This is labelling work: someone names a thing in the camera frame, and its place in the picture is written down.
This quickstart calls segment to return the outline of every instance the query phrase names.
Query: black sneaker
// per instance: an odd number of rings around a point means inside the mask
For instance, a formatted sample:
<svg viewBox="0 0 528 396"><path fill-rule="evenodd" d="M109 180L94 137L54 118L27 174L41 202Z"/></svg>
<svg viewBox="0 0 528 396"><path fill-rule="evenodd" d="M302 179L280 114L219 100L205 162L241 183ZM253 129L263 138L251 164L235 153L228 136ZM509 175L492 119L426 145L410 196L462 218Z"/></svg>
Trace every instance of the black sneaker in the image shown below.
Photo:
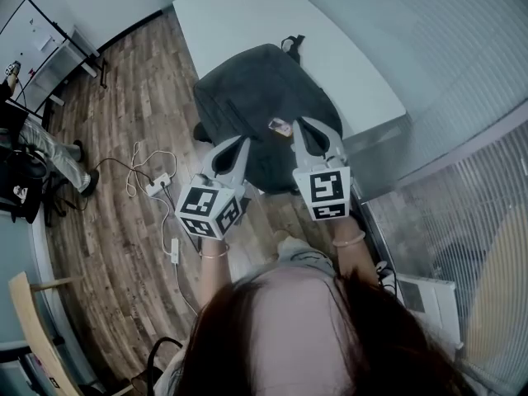
<svg viewBox="0 0 528 396"><path fill-rule="evenodd" d="M77 145L81 149L81 157L78 161L78 163L81 163L84 160L84 150L83 150L83 143L79 141L78 139L75 139L73 141L73 145Z"/></svg>
<svg viewBox="0 0 528 396"><path fill-rule="evenodd" d="M213 143L213 141L205 131L204 125L201 122L196 125L195 128L192 130L192 137L196 141L207 142L209 144Z"/></svg>
<svg viewBox="0 0 528 396"><path fill-rule="evenodd" d="M92 170L90 173L90 183L88 183L87 188L81 192L81 195L85 198L88 198L96 190L97 183L99 182L99 172L97 170Z"/></svg>

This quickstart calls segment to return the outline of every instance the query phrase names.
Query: white desk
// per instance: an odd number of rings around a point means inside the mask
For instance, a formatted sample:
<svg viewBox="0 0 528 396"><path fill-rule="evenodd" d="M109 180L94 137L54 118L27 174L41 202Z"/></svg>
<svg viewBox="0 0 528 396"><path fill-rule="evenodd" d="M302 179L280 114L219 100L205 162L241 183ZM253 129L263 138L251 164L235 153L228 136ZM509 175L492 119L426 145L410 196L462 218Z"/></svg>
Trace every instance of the white desk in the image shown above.
<svg viewBox="0 0 528 396"><path fill-rule="evenodd" d="M176 0L174 9L203 78L230 57L289 35L305 35L301 66L327 93L343 138L405 114L402 103L354 43L308 0Z"/></svg>
<svg viewBox="0 0 528 396"><path fill-rule="evenodd" d="M69 36L87 53L99 57L99 52L74 26ZM53 94L53 90L77 67L81 66L90 76L97 77L97 72L84 63L84 55L75 48L70 40L65 40L57 50L38 69L35 76L26 84L24 95L20 84L17 85L13 98L27 106L29 110L38 111L49 98L60 106L64 101Z"/></svg>

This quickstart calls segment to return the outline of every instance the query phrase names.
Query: hand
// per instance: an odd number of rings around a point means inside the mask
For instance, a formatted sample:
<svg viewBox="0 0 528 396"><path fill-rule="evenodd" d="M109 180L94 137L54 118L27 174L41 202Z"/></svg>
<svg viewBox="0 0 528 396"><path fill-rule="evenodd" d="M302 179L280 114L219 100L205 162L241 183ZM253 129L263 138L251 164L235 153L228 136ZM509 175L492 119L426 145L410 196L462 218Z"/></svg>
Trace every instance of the hand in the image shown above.
<svg viewBox="0 0 528 396"><path fill-rule="evenodd" d="M20 62L17 62L17 61L13 62L13 63L12 63L12 70L11 70L11 73L12 73L13 75L15 75L15 77L18 77L18 74L20 73L20 68L21 68L21 64L20 64Z"/></svg>

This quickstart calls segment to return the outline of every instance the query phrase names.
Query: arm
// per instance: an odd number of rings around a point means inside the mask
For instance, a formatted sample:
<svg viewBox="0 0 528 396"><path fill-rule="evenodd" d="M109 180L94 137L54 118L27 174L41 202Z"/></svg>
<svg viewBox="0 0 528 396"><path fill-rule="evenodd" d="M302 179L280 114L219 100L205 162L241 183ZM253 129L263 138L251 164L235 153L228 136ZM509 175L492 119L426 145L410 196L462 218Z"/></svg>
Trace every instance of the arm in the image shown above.
<svg viewBox="0 0 528 396"><path fill-rule="evenodd" d="M15 92L17 86L17 76L12 73L7 79L0 85L0 101L4 102L10 98Z"/></svg>
<svg viewBox="0 0 528 396"><path fill-rule="evenodd" d="M352 241L361 234L360 227L352 217L332 220L332 229L334 240L337 242ZM378 275L364 240L348 247L338 247L337 258L339 270L343 276L357 271L363 281L378 285Z"/></svg>
<svg viewBox="0 0 528 396"><path fill-rule="evenodd" d="M204 238L201 253L200 306L206 306L216 292L231 283L228 254L220 256L227 249L225 241Z"/></svg>

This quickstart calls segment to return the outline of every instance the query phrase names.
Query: power adapter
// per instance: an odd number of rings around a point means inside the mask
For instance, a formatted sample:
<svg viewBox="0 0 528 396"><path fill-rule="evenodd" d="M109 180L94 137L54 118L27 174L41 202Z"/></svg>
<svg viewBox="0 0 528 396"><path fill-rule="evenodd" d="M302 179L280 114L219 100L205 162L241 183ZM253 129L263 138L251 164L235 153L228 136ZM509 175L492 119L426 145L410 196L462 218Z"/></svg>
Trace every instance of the power adapter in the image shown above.
<svg viewBox="0 0 528 396"><path fill-rule="evenodd" d="M174 238L172 240L171 245L171 263L174 265L178 265L180 262L180 241L178 238Z"/></svg>
<svg viewBox="0 0 528 396"><path fill-rule="evenodd" d="M145 187L145 190L147 191L148 196L153 197L159 192L161 192L164 186L168 187L170 184L171 184L171 178L168 176L168 173L165 172L162 176L154 179L153 185L148 184Z"/></svg>

